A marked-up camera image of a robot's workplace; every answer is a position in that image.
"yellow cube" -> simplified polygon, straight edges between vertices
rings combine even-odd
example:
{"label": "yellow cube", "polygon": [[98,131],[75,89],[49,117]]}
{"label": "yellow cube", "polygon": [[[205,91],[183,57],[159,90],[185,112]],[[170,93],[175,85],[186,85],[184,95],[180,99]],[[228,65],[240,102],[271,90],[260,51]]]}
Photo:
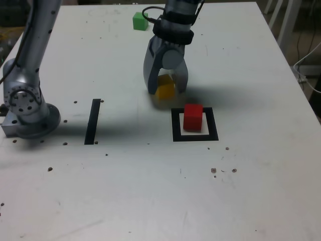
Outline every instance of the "yellow cube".
{"label": "yellow cube", "polygon": [[156,96],[158,99],[170,99],[175,96],[175,85],[172,78],[168,75],[161,75],[157,79]]}

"black square outline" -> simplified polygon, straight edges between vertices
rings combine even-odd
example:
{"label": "black square outline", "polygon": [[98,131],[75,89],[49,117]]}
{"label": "black square outline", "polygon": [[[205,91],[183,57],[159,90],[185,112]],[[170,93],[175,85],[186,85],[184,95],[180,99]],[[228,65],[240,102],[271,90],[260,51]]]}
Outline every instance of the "black square outline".
{"label": "black square outline", "polygon": [[213,109],[211,107],[203,108],[203,113],[206,115],[207,126],[209,128],[208,135],[181,135],[180,113],[184,113],[184,108],[173,108],[172,110],[172,129],[173,142],[205,142],[218,141]]}

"black tape strip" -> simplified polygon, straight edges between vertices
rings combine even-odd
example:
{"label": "black tape strip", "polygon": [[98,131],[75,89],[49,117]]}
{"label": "black tape strip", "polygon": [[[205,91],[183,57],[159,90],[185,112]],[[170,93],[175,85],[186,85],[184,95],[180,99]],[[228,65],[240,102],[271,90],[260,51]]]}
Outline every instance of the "black tape strip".
{"label": "black tape strip", "polygon": [[85,137],[85,145],[93,145],[95,141],[99,108],[101,99],[93,99],[91,104],[91,111],[87,126],[87,132]]}

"green cube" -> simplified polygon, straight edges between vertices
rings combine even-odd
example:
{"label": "green cube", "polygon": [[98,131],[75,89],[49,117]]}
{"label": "green cube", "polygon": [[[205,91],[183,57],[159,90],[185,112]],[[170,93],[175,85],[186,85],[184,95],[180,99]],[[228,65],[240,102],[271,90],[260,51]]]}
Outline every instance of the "green cube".
{"label": "green cube", "polygon": [[142,16],[141,13],[135,13],[134,17],[132,17],[132,23],[135,30],[142,30],[145,31],[148,27],[148,21]]}

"black cable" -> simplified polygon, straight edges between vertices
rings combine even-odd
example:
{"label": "black cable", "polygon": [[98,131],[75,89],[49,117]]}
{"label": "black cable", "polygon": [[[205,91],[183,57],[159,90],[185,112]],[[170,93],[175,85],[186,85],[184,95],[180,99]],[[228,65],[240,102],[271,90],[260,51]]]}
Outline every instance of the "black cable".
{"label": "black cable", "polygon": [[144,19],[146,19],[147,21],[149,21],[150,23],[156,23],[156,19],[153,19],[153,18],[149,18],[149,17],[147,17],[144,13],[145,13],[145,11],[146,10],[148,10],[148,9],[160,9],[160,10],[165,10],[164,8],[162,8],[162,7],[156,7],[156,6],[151,6],[151,7],[147,7],[147,8],[145,8],[142,12],[141,12],[141,14],[142,14],[142,16],[144,17]]}
{"label": "black cable", "polygon": [[29,35],[29,32],[30,32],[30,30],[32,28],[32,25],[33,25],[34,21],[35,21],[35,15],[36,15],[36,8],[37,7],[38,7],[38,0],[33,0],[33,10],[32,10],[32,15],[31,15],[31,20],[30,20],[29,26],[28,26],[28,28],[26,30],[25,35],[23,36],[23,39],[21,40],[21,43],[20,43],[16,58],[15,58],[14,62],[12,63],[10,69],[5,73],[5,75],[0,80],[0,84],[2,84],[5,81],[5,79],[9,76],[9,74],[14,69],[14,67],[16,66],[16,64],[17,64],[17,62],[19,60],[19,57],[20,57],[21,51],[23,49],[23,46],[26,43],[27,36]]}

